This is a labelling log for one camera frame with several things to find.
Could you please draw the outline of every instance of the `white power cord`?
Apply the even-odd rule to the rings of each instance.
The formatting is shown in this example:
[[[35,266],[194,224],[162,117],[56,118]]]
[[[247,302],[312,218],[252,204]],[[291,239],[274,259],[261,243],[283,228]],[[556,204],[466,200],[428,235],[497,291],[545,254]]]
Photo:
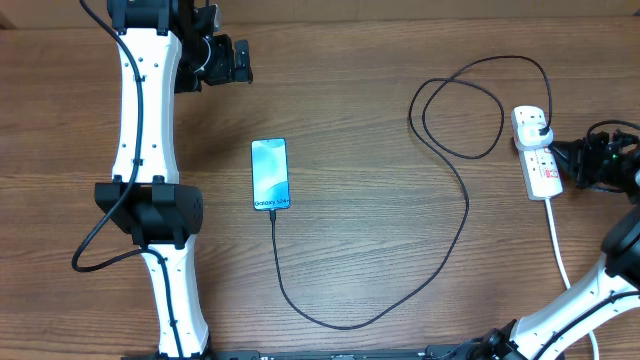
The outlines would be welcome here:
[[[553,244],[553,252],[556,255],[556,262],[558,263],[558,269],[562,276],[562,281],[567,290],[571,287],[567,271],[564,268],[562,262],[562,255],[560,254],[560,245],[558,245],[558,235],[556,234],[556,223],[553,220],[553,211],[551,211],[551,199],[545,198],[544,205],[547,208],[547,219],[549,220],[549,231],[551,232],[551,243]],[[589,339],[591,340],[591,346],[593,348],[593,360],[600,360],[600,350],[598,349],[598,341],[593,331],[589,331]]]

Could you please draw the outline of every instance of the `phone screen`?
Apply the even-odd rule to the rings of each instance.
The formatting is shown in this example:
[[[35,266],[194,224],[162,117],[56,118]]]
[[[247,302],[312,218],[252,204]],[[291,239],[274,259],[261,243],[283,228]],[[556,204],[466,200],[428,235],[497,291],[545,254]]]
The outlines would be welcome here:
[[[253,207],[256,210],[286,209],[289,198],[287,144],[284,139],[251,143]]]

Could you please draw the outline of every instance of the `power extension socket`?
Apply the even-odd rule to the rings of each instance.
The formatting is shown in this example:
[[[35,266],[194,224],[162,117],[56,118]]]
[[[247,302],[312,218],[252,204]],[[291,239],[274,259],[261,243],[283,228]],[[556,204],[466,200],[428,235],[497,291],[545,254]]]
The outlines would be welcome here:
[[[545,136],[530,134],[532,129],[538,133],[540,124],[546,126],[544,112],[535,106],[518,106],[511,112],[511,124],[529,199],[544,200],[562,193],[558,166],[547,147],[553,141],[553,132],[549,129]]]

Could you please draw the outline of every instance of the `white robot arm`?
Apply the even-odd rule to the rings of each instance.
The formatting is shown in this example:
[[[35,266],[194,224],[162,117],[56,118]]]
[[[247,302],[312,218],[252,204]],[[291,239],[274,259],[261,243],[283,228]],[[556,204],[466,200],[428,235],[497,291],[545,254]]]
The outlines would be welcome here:
[[[197,188],[180,185],[173,145],[174,94],[200,91],[202,81],[251,82],[248,43],[235,43],[236,56],[227,35],[213,35],[219,27],[216,5],[197,9],[193,0],[109,0],[116,34],[80,3],[119,44],[122,112],[112,182],[95,187],[96,203],[107,215],[78,248],[72,265],[89,272],[141,254],[160,322],[158,352],[152,358],[209,359],[209,329],[194,262],[203,200]],[[99,265],[79,266],[82,251],[108,220],[131,234],[140,249]]]

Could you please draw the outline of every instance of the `wood grain surface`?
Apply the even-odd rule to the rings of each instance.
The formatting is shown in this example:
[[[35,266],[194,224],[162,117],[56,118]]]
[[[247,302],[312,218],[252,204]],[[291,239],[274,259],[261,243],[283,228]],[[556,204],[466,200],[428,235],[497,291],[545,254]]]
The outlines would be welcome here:
[[[471,212],[448,264],[420,294],[378,322],[339,332],[291,310],[278,289],[268,215],[252,208],[250,142],[288,141],[292,207],[278,216],[285,286],[311,316],[362,322],[410,292],[444,256],[464,202],[446,165],[410,133],[417,87],[481,57],[519,54],[547,70],[556,138],[609,118],[640,115],[637,18],[247,25],[255,83],[178,95],[182,182],[205,197],[197,243],[200,303],[216,349],[262,352],[420,348],[457,343],[528,315],[563,291],[544,205],[527,199],[509,125],[495,150],[449,157]],[[102,213],[93,184],[108,181],[120,122],[120,69],[99,30],[0,32],[0,358],[117,359],[155,351],[147,270],[130,259],[75,273],[71,255]],[[508,112],[547,108],[535,67],[487,63],[465,79]],[[425,96],[419,102],[423,106]],[[428,112],[433,134],[477,154],[496,136],[486,95],[446,88]],[[577,191],[553,201],[572,281],[629,209],[625,196]],[[113,224],[84,264],[131,249]],[[603,359],[637,359],[640,313],[596,331]],[[590,359],[588,341],[568,352]]]

